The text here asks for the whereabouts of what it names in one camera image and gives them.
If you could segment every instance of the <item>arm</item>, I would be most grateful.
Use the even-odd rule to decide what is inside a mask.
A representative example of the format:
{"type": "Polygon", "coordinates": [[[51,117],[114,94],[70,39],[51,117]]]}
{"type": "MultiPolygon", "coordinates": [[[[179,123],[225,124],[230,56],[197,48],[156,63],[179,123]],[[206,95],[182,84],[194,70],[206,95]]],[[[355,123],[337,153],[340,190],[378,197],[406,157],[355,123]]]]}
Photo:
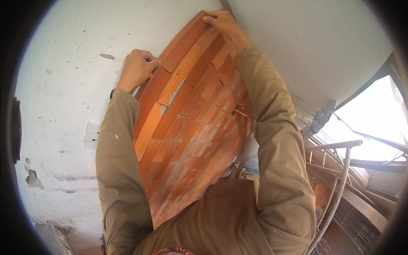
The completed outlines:
{"type": "MultiPolygon", "coordinates": [[[[210,18],[216,29],[218,19],[225,26],[223,21],[228,17],[224,12],[209,14],[218,17],[210,18]]],[[[228,22],[232,29],[219,31],[225,31],[240,53],[238,67],[256,117],[254,135],[259,144],[261,172],[258,220],[275,254],[302,254],[313,239],[316,216],[295,110],[276,69],[231,20],[228,22]]]]}
{"type": "Polygon", "coordinates": [[[101,125],[96,177],[109,255],[132,254],[139,242],[153,231],[149,201],[133,147],[133,129],[140,104],[131,94],[151,77],[159,64],[159,60],[145,51],[133,50],[126,57],[101,125]]]}

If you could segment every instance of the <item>person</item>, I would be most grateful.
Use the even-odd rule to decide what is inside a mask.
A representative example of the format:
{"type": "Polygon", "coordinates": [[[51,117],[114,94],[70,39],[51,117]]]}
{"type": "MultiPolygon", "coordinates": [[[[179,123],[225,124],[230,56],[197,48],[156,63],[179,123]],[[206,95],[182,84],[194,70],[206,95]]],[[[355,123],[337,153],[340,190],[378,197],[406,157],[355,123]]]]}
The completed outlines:
{"type": "Polygon", "coordinates": [[[238,68],[256,118],[257,156],[243,162],[248,171],[234,169],[153,230],[133,148],[140,105],[132,93],[151,78],[160,60],[133,50],[111,95],[96,150],[108,255],[303,254],[314,238],[315,196],[290,94],[268,58],[228,12],[208,14],[204,22],[228,36],[238,52],[238,68]]]}

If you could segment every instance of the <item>brown shirt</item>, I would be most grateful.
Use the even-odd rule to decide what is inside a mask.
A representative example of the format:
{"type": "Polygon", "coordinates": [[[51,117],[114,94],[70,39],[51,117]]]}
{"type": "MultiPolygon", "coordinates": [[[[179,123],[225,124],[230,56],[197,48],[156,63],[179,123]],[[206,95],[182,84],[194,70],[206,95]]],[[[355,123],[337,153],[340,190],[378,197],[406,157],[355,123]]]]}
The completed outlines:
{"type": "Polygon", "coordinates": [[[108,255],[183,247],[201,254],[303,254],[316,230],[302,137],[289,92],[254,43],[239,69],[256,116],[260,180],[221,178],[205,195],[153,231],[133,148],[140,105],[119,89],[101,125],[96,173],[108,255]]]}

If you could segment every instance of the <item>brown sleeve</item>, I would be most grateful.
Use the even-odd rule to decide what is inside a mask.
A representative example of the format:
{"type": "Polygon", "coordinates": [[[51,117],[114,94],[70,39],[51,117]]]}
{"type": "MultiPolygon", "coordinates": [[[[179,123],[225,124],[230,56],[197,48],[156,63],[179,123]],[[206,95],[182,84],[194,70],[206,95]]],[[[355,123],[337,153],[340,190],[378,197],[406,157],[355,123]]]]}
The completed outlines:
{"type": "Polygon", "coordinates": [[[140,175],[133,129],[140,104],[115,89],[101,125],[96,149],[96,177],[108,255],[132,254],[153,231],[149,201],[140,175]]]}
{"type": "Polygon", "coordinates": [[[258,220],[275,254],[302,254],[316,230],[315,195],[290,94],[256,44],[244,48],[239,68],[256,117],[258,220]]]}

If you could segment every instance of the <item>switch plate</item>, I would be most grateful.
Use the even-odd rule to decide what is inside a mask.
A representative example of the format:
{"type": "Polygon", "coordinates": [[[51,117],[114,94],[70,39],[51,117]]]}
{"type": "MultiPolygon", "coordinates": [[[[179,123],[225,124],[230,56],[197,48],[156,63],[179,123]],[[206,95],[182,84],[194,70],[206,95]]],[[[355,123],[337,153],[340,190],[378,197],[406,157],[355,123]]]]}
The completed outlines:
{"type": "Polygon", "coordinates": [[[99,133],[101,130],[100,125],[92,124],[88,122],[86,127],[86,133],[84,138],[84,148],[96,150],[96,145],[99,140],[99,133]]]}

